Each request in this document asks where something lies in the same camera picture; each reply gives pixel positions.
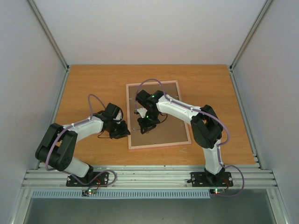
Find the pink photo frame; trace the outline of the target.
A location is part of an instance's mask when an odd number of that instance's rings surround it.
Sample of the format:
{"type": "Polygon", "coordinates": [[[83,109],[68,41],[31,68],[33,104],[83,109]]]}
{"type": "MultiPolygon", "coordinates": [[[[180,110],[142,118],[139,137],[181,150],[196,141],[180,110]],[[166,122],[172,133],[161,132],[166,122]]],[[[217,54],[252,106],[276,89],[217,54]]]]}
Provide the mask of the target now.
{"type": "Polygon", "coordinates": [[[140,93],[142,90],[152,95],[157,90],[162,91],[163,89],[158,82],[154,81],[145,82],[142,86],[139,83],[126,85],[127,124],[131,133],[128,137],[128,148],[137,150],[191,144],[188,124],[166,113],[157,113],[152,116],[158,118],[160,123],[148,133],[141,134],[137,122],[140,116],[134,114],[134,110],[142,108],[141,104],[135,103],[136,93],[140,93]]]}

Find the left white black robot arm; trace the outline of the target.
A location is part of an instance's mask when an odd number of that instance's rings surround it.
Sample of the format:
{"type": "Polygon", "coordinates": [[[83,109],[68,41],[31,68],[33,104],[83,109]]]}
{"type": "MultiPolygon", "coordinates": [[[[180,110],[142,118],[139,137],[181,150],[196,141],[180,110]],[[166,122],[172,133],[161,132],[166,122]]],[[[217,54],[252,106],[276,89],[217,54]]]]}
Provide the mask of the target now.
{"type": "Polygon", "coordinates": [[[96,176],[91,165],[74,157],[75,146],[82,139],[103,132],[109,133],[110,139],[130,135],[120,107],[109,103],[104,110],[92,113],[82,121],[64,126],[51,124],[36,150],[35,158],[45,163],[48,171],[65,172],[81,185],[88,186],[96,176]]]}

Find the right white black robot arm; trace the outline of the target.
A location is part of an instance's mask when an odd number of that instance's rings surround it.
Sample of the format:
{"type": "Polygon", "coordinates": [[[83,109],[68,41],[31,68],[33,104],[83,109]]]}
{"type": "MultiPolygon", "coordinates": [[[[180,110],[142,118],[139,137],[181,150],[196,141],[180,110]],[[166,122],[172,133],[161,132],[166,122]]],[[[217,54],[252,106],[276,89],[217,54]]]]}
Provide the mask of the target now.
{"type": "Polygon", "coordinates": [[[212,107],[192,106],[159,90],[154,94],[142,90],[136,94],[135,101],[142,106],[135,110],[135,113],[140,115],[137,122],[141,134],[149,132],[162,123],[158,119],[162,113],[189,124],[195,142],[202,147],[204,152],[204,175],[207,184],[213,186],[222,181],[225,171],[220,154],[223,127],[212,107]]]}

